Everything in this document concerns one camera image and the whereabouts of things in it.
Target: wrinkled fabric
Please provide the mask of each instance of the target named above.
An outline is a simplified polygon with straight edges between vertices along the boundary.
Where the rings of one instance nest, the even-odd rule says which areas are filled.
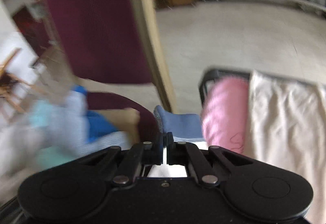
[[[325,88],[253,72],[243,154],[307,179],[314,198],[306,216],[326,223]]]
[[[202,112],[203,136],[208,146],[242,153],[248,112],[248,82],[225,77],[208,92]]]

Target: red object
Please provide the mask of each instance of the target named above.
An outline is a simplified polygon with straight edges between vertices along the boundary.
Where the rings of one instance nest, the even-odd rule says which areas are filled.
[[[46,0],[74,74],[102,83],[151,82],[130,0]],[[113,93],[89,93],[90,110],[135,108],[141,140],[158,132],[154,115]]]

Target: wooden post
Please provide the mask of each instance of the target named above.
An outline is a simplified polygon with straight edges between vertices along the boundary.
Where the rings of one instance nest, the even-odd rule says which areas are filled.
[[[153,0],[131,0],[152,80],[165,110],[176,113],[175,94],[162,50]]]

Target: tiled floor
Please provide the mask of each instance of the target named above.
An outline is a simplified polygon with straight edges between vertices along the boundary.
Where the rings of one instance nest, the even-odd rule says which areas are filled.
[[[157,13],[181,113],[199,113],[210,66],[257,69],[326,83],[326,20],[259,3],[206,2]]]

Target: pink garment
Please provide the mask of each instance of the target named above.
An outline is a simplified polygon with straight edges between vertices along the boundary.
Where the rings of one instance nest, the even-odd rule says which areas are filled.
[[[202,112],[203,136],[208,144],[242,153],[248,116],[248,82],[225,77],[208,92]]]

